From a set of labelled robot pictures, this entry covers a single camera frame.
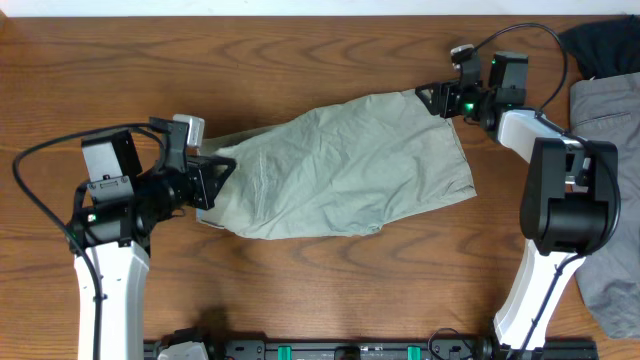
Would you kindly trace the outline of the light green shorts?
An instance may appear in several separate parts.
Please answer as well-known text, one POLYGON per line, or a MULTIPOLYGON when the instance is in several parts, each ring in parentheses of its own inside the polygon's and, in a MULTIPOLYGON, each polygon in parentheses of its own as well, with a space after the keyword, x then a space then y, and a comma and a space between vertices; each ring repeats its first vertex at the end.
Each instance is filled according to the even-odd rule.
POLYGON ((206 139, 200 151, 236 168, 197 221, 244 238, 365 236, 476 194, 452 121, 413 90, 206 139))

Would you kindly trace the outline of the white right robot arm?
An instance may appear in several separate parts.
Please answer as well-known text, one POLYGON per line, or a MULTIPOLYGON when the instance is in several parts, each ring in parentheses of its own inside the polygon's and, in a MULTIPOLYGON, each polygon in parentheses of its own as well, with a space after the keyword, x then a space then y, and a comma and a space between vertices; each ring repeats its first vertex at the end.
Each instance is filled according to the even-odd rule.
POLYGON ((528 164, 519 211, 526 239, 506 302, 492 320, 493 359, 542 359, 546 329, 570 278, 612 237, 621 210, 618 151, 554 124, 525 104, 528 58, 498 52, 481 80, 478 49, 452 49, 459 77, 416 88, 427 110, 461 116, 528 164))

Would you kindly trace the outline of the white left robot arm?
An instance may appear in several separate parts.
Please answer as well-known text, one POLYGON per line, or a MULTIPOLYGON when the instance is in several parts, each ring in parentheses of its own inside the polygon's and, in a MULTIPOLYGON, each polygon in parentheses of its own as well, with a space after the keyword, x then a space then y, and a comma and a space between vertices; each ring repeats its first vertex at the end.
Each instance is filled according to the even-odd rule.
POLYGON ((182 114, 140 125, 160 143, 149 170, 132 137, 137 127, 83 136, 89 179, 76 190, 67 225, 80 293, 79 358, 143 358, 151 232, 186 206, 213 208, 236 167, 231 158, 198 155, 204 126, 203 119, 182 114))

